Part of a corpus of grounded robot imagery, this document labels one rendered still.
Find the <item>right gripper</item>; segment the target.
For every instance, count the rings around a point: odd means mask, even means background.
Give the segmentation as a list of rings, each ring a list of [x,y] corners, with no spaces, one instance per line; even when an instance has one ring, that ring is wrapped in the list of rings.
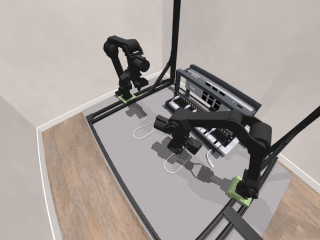
[[[128,70],[131,71],[135,77],[135,79],[132,78],[131,81],[138,91],[140,91],[142,87],[149,85],[149,81],[147,79],[145,79],[144,77],[140,77],[142,76],[140,70],[136,69],[135,67],[127,67],[127,69],[124,72]]]

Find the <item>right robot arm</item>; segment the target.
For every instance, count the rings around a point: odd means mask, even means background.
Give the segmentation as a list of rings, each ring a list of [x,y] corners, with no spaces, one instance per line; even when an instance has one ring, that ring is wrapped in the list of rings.
[[[107,38],[107,41],[103,45],[103,50],[106,55],[111,58],[113,66],[119,78],[119,92],[126,101],[133,96],[130,93],[132,89],[131,79],[135,79],[133,72],[127,70],[124,72],[118,54],[119,49],[122,48],[124,55],[127,58],[127,64],[130,68],[136,68],[141,72],[146,72],[150,68],[150,63],[143,55],[143,50],[136,39],[124,39],[116,35]],[[138,51],[138,52],[136,52]],[[136,53],[133,53],[136,52]]]

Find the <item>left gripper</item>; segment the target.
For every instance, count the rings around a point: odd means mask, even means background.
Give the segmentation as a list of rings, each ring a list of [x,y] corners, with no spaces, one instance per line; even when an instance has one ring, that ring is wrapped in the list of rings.
[[[171,135],[172,137],[174,137],[172,134],[171,134],[171,131],[168,132],[169,135]],[[181,140],[178,140],[180,143],[181,142],[184,142],[185,145],[184,147],[189,151],[191,152],[193,155],[195,155],[199,150],[200,148],[203,146],[202,143],[200,141],[198,141],[197,139],[194,139],[192,136],[189,137],[190,134],[188,135],[187,139],[184,138],[184,139],[181,139]],[[175,137],[174,137],[175,138]]]

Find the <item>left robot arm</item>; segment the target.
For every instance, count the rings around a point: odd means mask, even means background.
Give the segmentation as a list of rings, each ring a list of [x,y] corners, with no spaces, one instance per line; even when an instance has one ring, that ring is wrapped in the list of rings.
[[[242,124],[250,127],[249,133]],[[179,155],[184,150],[185,143],[178,140],[187,139],[190,128],[228,129],[233,132],[250,154],[249,168],[244,169],[242,181],[237,183],[235,193],[245,200],[258,199],[263,158],[271,150],[271,126],[237,109],[194,112],[186,108],[178,108],[169,119],[158,114],[153,127],[166,134],[171,131],[173,138],[167,148]]]

